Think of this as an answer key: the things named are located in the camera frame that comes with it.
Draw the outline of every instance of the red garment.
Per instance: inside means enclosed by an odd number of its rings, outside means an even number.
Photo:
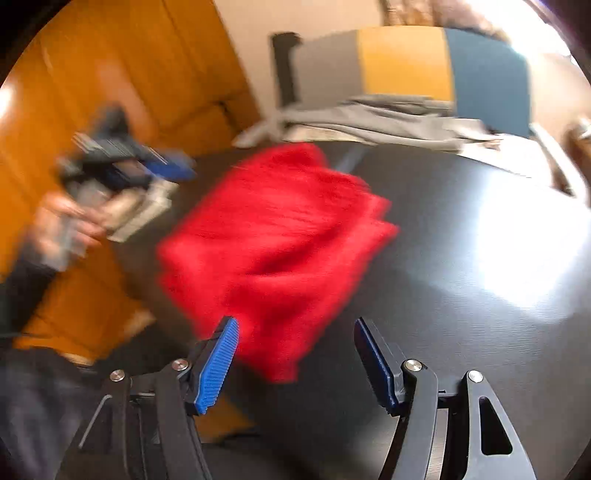
[[[387,200],[325,165],[310,144],[258,153],[158,247],[162,284],[196,333],[232,315],[236,356],[269,381],[296,380],[297,362],[398,231],[380,220]]]

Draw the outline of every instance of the gray panel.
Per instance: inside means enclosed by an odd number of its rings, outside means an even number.
[[[304,108],[333,106],[364,93],[355,30],[306,41],[291,59],[296,97]]]

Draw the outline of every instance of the dark tabletop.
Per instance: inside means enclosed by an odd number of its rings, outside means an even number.
[[[321,147],[332,167],[352,170],[392,202],[386,219],[400,234],[302,361],[297,383],[265,385],[234,365],[225,391],[329,478],[377,479],[395,420],[378,406],[353,346],[353,322],[363,316],[441,379],[482,371],[538,479],[565,478],[591,438],[591,212],[455,155]],[[116,246],[131,288],[180,342],[190,328],[157,284],[155,245],[248,154],[198,159],[199,177],[180,188],[172,209]]]

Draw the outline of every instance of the person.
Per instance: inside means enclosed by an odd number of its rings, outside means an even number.
[[[12,349],[57,272],[64,216],[76,219],[76,238],[87,247],[105,234],[104,215],[62,193],[41,201],[23,234],[12,270],[0,286],[0,478],[53,479],[88,406],[95,403],[92,375],[47,348]]]

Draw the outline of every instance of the yellow stripe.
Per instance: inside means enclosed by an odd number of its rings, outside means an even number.
[[[366,28],[357,32],[357,48],[365,93],[455,100],[452,64],[442,28]]]

